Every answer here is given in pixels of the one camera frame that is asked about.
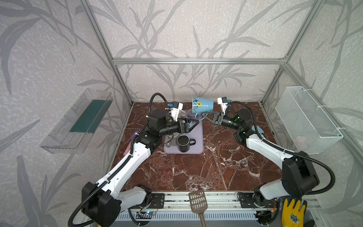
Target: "work glove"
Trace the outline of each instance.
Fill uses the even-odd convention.
[[[287,199],[285,199],[284,207],[282,209],[282,226],[283,227],[312,227],[314,226],[314,220],[308,221],[304,225],[304,215],[306,211],[307,202],[304,201],[301,206],[301,201],[298,200],[295,204],[293,199],[288,205]]]

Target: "yellow glove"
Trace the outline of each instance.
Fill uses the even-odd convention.
[[[295,205],[295,199],[287,205],[287,199],[285,199],[284,207],[282,209],[282,226],[283,227],[303,227],[304,226],[304,214],[307,202],[304,201],[300,208],[301,201],[298,200]]]

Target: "light blue object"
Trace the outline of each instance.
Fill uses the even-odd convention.
[[[213,110],[213,100],[206,98],[194,97],[192,101],[193,113],[204,113]]]
[[[254,129],[254,125],[252,125],[252,126],[251,126],[251,129],[252,129],[253,131],[256,131],[256,130]],[[264,131],[262,130],[262,128],[261,128],[260,126],[257,126],[257,130],[258,130],[258,132],[259,132],[260,134],[264,133]]]

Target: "mug handle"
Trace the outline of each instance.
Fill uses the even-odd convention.
[[[196,144],[195,139],[190,139],[190,140],[189,140],[189,145],[190,145],[190,146],[193,146],[193,145],[195,145],[195,144]]]

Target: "vent grille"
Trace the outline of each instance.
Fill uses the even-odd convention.
[[[191,211],[158,211],[151,219],[138,219],[137,211],[132,212],[134,218],[139,221],[157,220],[157,221],[186,221],[199,220],[199,216]],[[205,211],[206,220],[257,220],[255,211]],[[116,221],[130,221],[128,212],[122,212],[118,215]]]

